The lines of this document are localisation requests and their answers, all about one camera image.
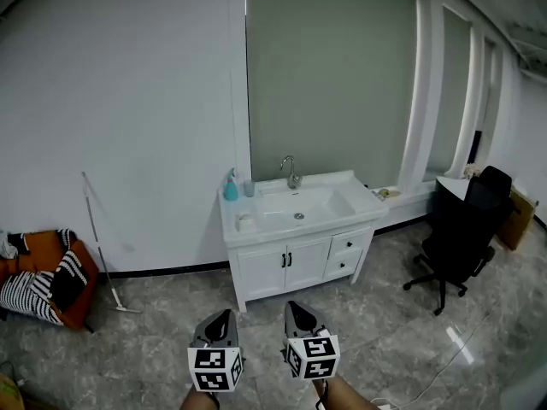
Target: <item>white wall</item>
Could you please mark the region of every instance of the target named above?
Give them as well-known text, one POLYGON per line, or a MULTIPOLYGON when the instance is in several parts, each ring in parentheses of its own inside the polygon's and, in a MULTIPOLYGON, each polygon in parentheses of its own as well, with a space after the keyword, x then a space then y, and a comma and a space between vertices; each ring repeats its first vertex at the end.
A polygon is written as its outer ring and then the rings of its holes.
POLYGON ((223 261, 235 164, 228 0, 24 0, 0 25, 0 227, 93 245, 117 271, 223 261))
POLYGON ((547 222, 547 85, 522 76, 521 107, 510 152, 511 174, 539 201, 537 216, 547 222))

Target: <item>cup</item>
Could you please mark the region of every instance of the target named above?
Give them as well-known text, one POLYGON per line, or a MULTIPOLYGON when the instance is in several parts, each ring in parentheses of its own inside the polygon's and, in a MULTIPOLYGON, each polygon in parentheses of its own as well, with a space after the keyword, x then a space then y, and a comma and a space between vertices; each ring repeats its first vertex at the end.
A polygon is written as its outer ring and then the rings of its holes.
POLYGON ((255 195, 255 183, 251 179, 246 179, 243 182, 243 193, 247 197, 253 197, 255 195))

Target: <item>power cord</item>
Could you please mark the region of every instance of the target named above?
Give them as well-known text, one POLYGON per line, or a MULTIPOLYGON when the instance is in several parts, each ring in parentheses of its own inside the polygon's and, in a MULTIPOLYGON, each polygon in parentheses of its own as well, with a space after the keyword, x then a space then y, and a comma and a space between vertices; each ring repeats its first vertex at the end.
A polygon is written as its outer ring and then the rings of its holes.
POLYGON ((319 400, 315 404, 315 408, 317 410, 321 410, 322 408, 324 408, 321 404, 325 404, 327 397, 328 397, 328 382, 324 379, 323 380, 323 395, 321 395, 321 398, 319 398, 319 400))
POLYGON ((11 361, 9 360, 6 360, 6 361, 3 361, 2 363, 0 363, 0 370, 2 370, 2 368, 4 366, 9 366, 11 368, 11 379, 14 381, 14 383, 16 383, 16 380, 15 380, 15 368, 14 368, 14 365, 12 364, 11 361))
POLYGON ((417 402, 432 386, 433 386, 433 383, 435 383, 435 380, 437 378, 439 378, 441 376, 441 374, 446 371, 449 366, 452 364, 452 361, 454 361, 456 359, 456 357, 463 351, 463 349, 468 345, 468 342, 469 340, 471 340, 471 337, 473 337, 473 334, 482 326, 482 324, 485 323, 485 321, 491 316, 493 310, 494 310, 494 307, 497 305, 497 303, 492 306, 490 312, 480 321, 480 323, 475 326, 474 330, 471 332, 471 335, 469 336, 469 338, 465 341, 465 343, 462 345, 462 347, 458 350, 458 352, 456 352, 454 354, 454 356, 450 359, 450 361, 448 362, 448 364, 443 367, 443 369, 441 369, 437 375, 435 375, 435 377, 433 377, 433 380, 431 381, 431 383, 429 383, 429 385, 418 395, 414 398, 414 400, 410 401, 410 402, 407 402, 406 404, 402 404, 402 406, 396 406, 395 404, 393 404, 391 401, 389 401, 388 399, 386 398, 374 398, 373 400, 371 400, 371 402, 375 402, 375 401, 379 401, 379 400, 383 400, 383 401, 386 401, 390 406, 391 406, 391 410, 398 410, 400 408, 404 408, 404 407, 407 407, 409 406, 410 404, 414 404, 415 402, 417 402))
POLYGON ((216 405, 216 410, 221 409, 221 404, 219 403, 219 400, 216 399, 216 396, 213 392, 205 392, 205 395, 207 395, 216 405))

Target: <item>floor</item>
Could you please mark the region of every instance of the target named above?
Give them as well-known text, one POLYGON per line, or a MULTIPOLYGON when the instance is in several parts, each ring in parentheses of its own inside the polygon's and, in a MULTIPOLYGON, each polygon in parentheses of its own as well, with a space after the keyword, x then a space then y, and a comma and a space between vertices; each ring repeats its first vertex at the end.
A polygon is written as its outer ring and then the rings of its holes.
MULTIPOLYGON (((247 358, 235 393, 223 409, 312 409, 311 384, 291 378, 283 364, 283 307, 297 299, 332 322, 343 351, 338 372, 369 400, 402 405, 431 383, 474 332, 433 386, 408 410, 499 408, 499 392, 534 343, 547 315, 547 236, 537 224, 517 252, 495 244, 493 262, 435 317, 435 283, 403 291, 426 273, 412 263, 430 229, 415 224, 374 238, 356 284, 347 279, 250 302, 238 316, 247 358)), ((0 360, 11 360, 24 389, 60 409, 179 408, 191 387, 186 348, 194 327, 222 308, 237 311, 229 271, 116 280, 120 294, 142 314, 108 310, 99 287, 89 322, 97 332, 73 332, 10 315, 0 323, 0 360)))

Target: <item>faucet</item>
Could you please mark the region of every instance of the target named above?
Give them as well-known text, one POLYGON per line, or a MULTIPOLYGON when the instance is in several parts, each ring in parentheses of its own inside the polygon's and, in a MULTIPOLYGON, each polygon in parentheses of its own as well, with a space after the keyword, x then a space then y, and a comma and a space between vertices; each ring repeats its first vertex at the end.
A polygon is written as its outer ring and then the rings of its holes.
POLYGON ((289 175, 289 178, 287 178, 287 184, 289 185, 289 188, 292 188, 294 190, 298 188, 302 183, 302 176, 298 176, 294 173, 294 156, 292 155, 287 155, 284 158, 284 160, 281 162, 281 168, 279 170, 283 170, 283 166, 285 165, 287 160, 291 160, 291 174, 289 175))

